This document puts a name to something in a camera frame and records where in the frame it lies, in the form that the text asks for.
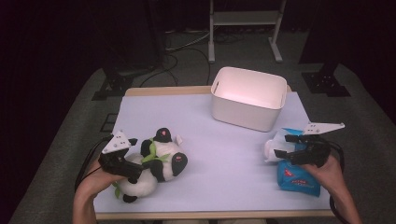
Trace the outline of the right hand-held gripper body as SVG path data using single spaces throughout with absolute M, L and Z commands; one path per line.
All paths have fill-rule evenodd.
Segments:
M 321 167 L 334 150 L 338 153 L 341 167 L 344 167 L 345 158 L 343 149 L 339 145 L 321 137 L 323 133 L 329 133 L 343 128 L 345 128 L 344 123 L 308 123 L 302 135 L 309 135 L 311 139 L 305 144 L 305 149 L 300 151 L 303 154 L 302 164 L 315 164 L 317 167 Z

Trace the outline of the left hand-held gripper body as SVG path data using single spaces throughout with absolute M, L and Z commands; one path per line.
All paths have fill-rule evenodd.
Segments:
M 115 133 L 100 154 L 99 163 L 102 169 L 113 175 L 121 175 L 120 168 L 127 161 L 125 155 L 130 147 L 123 131 Z

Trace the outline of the white wet wipe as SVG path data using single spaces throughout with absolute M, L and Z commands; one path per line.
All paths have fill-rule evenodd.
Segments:
M 275 154 L 275 150 L 286 151 L 287 153 L 293 152 L 295 144 L 287 142 L 285 136 L 289 134 L 286 130 L 279 130 L 276 135 L 268 140 L 263 147 L 263 155 L 266 162 L 278 162 L 278 158 Z

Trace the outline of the blue wet wipes pack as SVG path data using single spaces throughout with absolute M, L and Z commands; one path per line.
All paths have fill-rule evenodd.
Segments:
M 300 133 L 293 130 L 291 134 Z M 285 136 L 290 134 L 289 129 L 281 129 L 276 133 L 275 140 L 281 144 L 280 150 L 297 151 L 303 150 L 305 144 L 287 142 Z M 319 197 L 321 186 L 319 182 L 299 165 L 293 165 L 288 160 L 281 159 L 277 163 L 277 184 L 282 190 L 301 192 L 307 195 Z

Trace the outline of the panda plush toy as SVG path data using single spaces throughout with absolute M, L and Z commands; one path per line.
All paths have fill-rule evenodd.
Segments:
M 159 183 L 174 179 L 188 164 L 187 155 L 167 128 L 160 128 L 152 138 L 144 140 L 140 152 L 127 156 L 126 160 L 145 169 L 137 179 L 122 179 L 114 184 L 115 196 L 125 203 L 150 195 Z

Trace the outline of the person's right hand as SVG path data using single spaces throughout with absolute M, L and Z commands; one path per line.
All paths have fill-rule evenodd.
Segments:
M 347 192 L 341 165 L 333 155 L 321 167 L 304 164 L 302 168 L 311 174 L 332 196 L 342 195 Z

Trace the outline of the person's left hand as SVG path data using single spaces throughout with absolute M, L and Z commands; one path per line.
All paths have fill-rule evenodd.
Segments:
M 94 161 L 89 169 L 89 174 L 78 186 L 75 200 L 79 202 L 92 201 L 98 193 L 122 179 L 124 176 L 110 174 L 102 169 L 99 161 Z

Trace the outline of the black floor grate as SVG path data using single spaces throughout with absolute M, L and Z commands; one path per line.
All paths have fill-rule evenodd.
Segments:
M 103 122 L 100 132 L 101 133 L 111 133 L 115 126 L 118 114 L 117 113 L 109 113 L 106 115 L 105 121 Z

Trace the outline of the white plastic bin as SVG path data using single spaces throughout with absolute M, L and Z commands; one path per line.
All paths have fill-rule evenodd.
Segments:
M 281 76 L 223 67 L 211 86 L 212 117 L 269 132 L 286 103 L 287 92 L 287 80 Z

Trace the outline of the black stand base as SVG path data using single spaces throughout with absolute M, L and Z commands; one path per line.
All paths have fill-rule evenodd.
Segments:
M 337 66 L 338 63 L 325 63 L 318 71 L 302 73 L 308 89 L 312 93 L 325 93 L 328 97 L 349 97 L 347 88 L 334 75 Z
M 105 67 L 105 80 L 92 97 L 93 101 L 104 101 L 108 97 L 123 96 L 132 87 L 134 80 L 153 71 L 153 68 Z

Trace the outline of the white metal stand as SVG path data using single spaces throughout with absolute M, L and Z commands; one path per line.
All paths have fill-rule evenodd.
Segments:
M 216 26 L 273 25 L 273 35 L 268 38 L 268 42 L 276 62 L 282 63 L 283 59 L 276 41 L 286 4 L 287 0 L 281 0 L 278 10 L 221 12 L 214 9 L 214 0 L 209 0 L 208 61 L 213 63 L 216 60 L 214 42 L 214 31 Z

